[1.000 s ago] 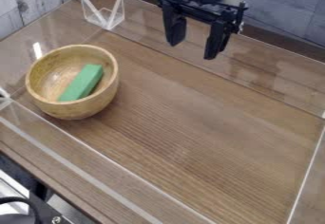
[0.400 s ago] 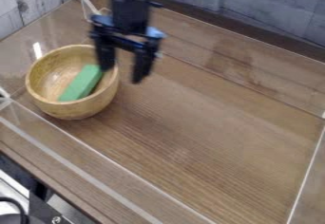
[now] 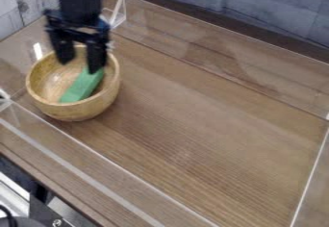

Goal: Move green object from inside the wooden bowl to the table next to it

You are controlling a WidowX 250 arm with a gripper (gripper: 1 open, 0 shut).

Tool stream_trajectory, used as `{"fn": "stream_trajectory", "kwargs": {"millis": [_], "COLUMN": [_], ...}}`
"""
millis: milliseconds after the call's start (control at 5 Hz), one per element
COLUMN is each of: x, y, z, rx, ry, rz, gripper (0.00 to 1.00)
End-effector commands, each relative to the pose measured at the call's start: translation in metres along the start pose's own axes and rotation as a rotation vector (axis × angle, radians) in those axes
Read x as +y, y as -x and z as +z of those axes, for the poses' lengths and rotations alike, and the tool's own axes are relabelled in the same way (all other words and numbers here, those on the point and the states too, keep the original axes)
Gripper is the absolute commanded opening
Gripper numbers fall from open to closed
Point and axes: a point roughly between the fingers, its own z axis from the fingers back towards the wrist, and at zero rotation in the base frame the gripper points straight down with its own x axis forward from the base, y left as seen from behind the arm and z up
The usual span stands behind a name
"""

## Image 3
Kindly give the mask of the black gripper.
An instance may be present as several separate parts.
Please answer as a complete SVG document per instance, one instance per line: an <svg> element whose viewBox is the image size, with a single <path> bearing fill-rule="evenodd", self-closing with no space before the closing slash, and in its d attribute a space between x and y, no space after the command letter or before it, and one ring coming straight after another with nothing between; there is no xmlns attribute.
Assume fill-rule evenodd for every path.
<svg viewBox="0 0 329 227"><path fill-rule="evenodd" d="M110 25L100 18L101 0L57 0L57 9L45 9L47 32L55 56L67 64L76 56L73 41L85 43L88 72L107 63Z"/></svg>

